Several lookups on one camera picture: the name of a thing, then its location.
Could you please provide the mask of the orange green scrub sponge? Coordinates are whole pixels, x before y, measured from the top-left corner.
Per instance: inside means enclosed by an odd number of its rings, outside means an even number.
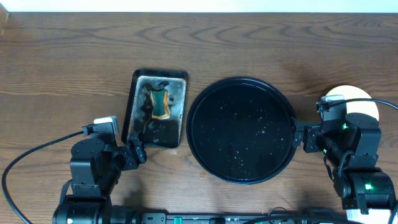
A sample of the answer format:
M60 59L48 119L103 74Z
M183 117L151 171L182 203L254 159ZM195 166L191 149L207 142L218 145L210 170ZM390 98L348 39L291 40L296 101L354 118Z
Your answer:
M151 91L150 98L153 107L151 117L153 119L168 119L170 117L168 91Z

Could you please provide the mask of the black round tray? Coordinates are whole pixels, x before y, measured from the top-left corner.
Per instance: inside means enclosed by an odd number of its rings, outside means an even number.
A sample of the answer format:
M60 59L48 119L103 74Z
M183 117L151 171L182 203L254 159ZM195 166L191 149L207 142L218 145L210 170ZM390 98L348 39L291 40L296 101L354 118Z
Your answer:
M192 103L186 134L197 162L213 176L250 185L279 174L292 160L295 111L275 87L227 78Z

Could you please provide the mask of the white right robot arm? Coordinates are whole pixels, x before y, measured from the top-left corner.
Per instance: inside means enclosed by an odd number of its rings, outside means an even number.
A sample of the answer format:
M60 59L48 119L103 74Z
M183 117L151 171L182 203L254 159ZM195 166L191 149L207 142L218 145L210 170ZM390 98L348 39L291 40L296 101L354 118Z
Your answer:
M379 121L364 113L294 123L292 144L321 152L323 162L351 221L397 223L397 197L391 178L376 166L381 140Z

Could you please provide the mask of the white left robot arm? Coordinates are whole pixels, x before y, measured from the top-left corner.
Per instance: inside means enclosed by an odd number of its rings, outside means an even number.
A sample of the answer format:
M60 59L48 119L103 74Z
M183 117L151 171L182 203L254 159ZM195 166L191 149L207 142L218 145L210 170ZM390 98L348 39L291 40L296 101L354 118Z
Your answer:
M118 146L114 134L92 134L71 149L72 179L63 186L53 223L141 223L141 215L127 206L113 205L111 192L121 172L147 160L137 138Z

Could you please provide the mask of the black rectangular soapy tray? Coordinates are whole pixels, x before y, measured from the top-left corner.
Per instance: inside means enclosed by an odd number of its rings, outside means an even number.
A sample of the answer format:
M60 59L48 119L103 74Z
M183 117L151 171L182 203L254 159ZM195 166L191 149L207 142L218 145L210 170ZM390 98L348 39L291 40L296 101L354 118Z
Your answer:
M181 141L187 92L186 71L142 68L132 75L123 124L122 142L138 137L144 146L176 148ZM151 91L169 93L168 119L153 119Z

